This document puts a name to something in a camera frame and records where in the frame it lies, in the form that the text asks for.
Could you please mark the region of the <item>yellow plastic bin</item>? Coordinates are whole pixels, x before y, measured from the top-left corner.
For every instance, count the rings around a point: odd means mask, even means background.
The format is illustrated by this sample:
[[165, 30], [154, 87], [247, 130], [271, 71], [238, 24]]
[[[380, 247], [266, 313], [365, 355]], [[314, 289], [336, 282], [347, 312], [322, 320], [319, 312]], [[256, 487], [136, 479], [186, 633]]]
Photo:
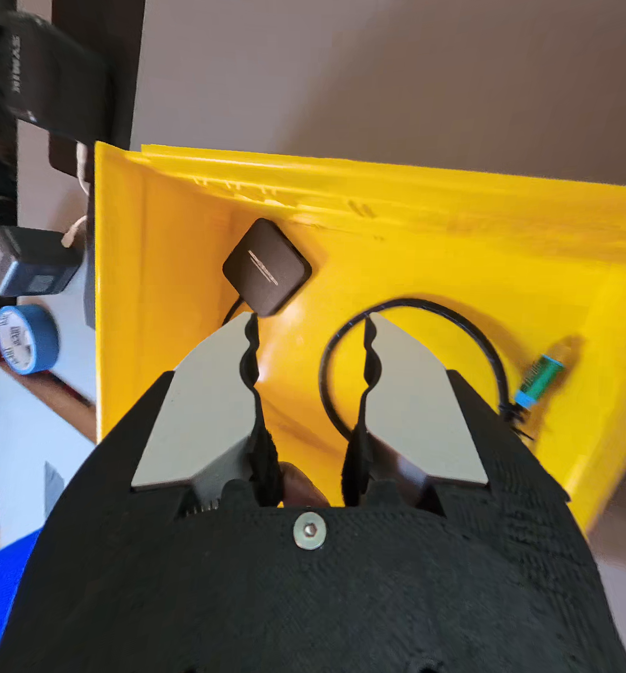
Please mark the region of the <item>yellow plastic bin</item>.
[[142, 145], [96, 146], [97, 432], [215, 332], [223, 264], [258, 218], [312, 267], [260, 321], [259, 391], [278, 453], [333, 505], [347, 442], [317, 375], [353, 315], [419, 297], [466, 316], [515, 389], [571, 340], [525, 428], [588, 532], [626, 472], [626, 186]]

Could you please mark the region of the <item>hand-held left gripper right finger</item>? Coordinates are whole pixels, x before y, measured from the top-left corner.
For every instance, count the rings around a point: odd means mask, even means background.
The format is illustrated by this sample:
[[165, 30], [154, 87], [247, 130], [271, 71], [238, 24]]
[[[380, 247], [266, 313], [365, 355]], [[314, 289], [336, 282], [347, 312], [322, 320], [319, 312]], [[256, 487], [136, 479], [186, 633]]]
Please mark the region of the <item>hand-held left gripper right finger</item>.
[[383, 482], [414, 507], [436, 485], [486, 488], [489, 478], [443, 364], [377, 312], [364, 325], [365, 390], [342, 467], [344, 505], [365, 504]]

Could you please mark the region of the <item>black USB hub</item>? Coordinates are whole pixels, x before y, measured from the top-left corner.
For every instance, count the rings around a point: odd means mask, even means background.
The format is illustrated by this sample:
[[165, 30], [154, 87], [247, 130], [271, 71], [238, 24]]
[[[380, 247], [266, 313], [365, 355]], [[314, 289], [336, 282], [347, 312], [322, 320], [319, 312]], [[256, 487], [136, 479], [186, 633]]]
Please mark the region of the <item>black USB hub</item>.
[[222, 324], [245, 304], [260, 317], [280, 311], [312, 275], [312, 267], [275, 222], [259, 218], [223, 264], [238, 298]]

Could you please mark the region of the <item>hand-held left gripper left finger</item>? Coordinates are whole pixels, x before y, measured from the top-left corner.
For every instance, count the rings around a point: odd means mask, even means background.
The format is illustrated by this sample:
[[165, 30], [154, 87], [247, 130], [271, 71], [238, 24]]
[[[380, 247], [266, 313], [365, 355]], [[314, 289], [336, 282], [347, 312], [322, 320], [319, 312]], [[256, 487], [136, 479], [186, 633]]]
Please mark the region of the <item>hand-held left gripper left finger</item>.
[[217, 508], [230, 481], [258, 505], [283, 501], [283, 476], [256, 383], [258, 316], [244, 312], [175, 368], [131, 488], [188, 486], [200, 508]]

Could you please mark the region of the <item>black power adapter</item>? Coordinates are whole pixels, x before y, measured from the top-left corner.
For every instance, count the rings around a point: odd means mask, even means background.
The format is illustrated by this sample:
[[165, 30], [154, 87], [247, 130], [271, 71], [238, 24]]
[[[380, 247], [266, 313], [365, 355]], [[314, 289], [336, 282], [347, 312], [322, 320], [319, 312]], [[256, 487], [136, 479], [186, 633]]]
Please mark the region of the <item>black power adapter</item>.
[[58, 231], [0, 225], [0, 297], [56, 295], [82, 264]]

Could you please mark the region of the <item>black printed box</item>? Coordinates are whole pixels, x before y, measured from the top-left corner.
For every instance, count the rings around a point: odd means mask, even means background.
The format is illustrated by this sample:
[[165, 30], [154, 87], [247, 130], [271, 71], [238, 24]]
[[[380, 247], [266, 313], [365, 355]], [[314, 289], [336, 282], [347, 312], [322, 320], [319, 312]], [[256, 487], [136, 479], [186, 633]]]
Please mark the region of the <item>black printed box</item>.
[[113, 105], [106, 61], [35, 14], [9, 12], [5, 27], [10, 113], [84, 145], [108, 140]]

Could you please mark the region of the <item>blue tape roll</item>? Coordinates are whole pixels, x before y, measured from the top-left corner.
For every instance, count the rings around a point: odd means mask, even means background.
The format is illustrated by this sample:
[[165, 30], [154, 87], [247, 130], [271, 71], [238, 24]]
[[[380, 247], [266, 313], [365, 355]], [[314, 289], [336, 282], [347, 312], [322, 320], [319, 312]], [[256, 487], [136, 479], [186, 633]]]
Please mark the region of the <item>blue tape roll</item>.
[[53, 317], [41, 306], [25, 304], [0, 309], [0, 353], [18, 375], [52, 369], [60, 351]]

